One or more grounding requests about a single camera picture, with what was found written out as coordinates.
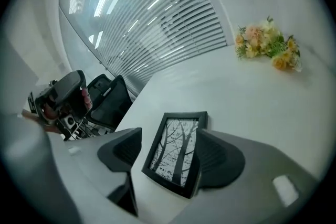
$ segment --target black chair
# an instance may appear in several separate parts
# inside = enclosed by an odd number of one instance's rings
[[[87,120],[115,131],[132,105],[123,77],[119,75],[111,81],[101,74],[90,82],[88,91],[92,109]]]

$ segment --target white table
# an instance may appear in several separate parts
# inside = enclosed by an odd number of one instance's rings
[[[150,79],[117,128],[142,128],[132,169],[141,220],[168,223],[192,201],[141,172],[164,112],[207,111],[209,129],[273,145],[321,179],[335,142],[336,78],[309,51],[301,54],[303,71],[287,73],[268,58],[239,61],[230,46]]]

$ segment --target office chair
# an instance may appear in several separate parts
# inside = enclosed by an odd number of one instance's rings
[[[132,105],[123,77],[119,75],[111,81],[101,74],[91,81],[88,91],[92,109],[87,120],[115,131]]]

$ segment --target black picture frame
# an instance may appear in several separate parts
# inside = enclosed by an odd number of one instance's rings
[[[206,111],[185,112],[185,113],[164,113],[159,129],[157,130],[154,141],[152,143],[151,149],[143,165],[142,172],[145,175],[147,175],[150,179],[160,184],[161,186],[169,189],[170,191],[176,194],[179,194],[185,198],[191,198],[194,194],[194,191],[197,185],[197,180],[198,180],[199,173],[200,173],[200,164],[199,164],[199,161],[198,161],[198,158],[195,152],[192,157],[189,173],[188,173],[184,186],[173,183],[167,180],[166,178],[164,178],[163,176],[160,176],[159,174],[157,174],[156,172],[150,169],[150,165],[151,165],[152,159],[154,158],[156,149],[159,146],[159,143],[161,141],[167,119],[198,119],[197,128],[206,129],[207,121],[208,121],[207,118],[208,118],[208,113]]]

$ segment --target picture frame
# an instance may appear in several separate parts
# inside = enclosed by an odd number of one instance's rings
[[[200,164],[194,151],[197,128],[207,128],[208,114],[164,113],[142,172],[186,198],[194,194]]]

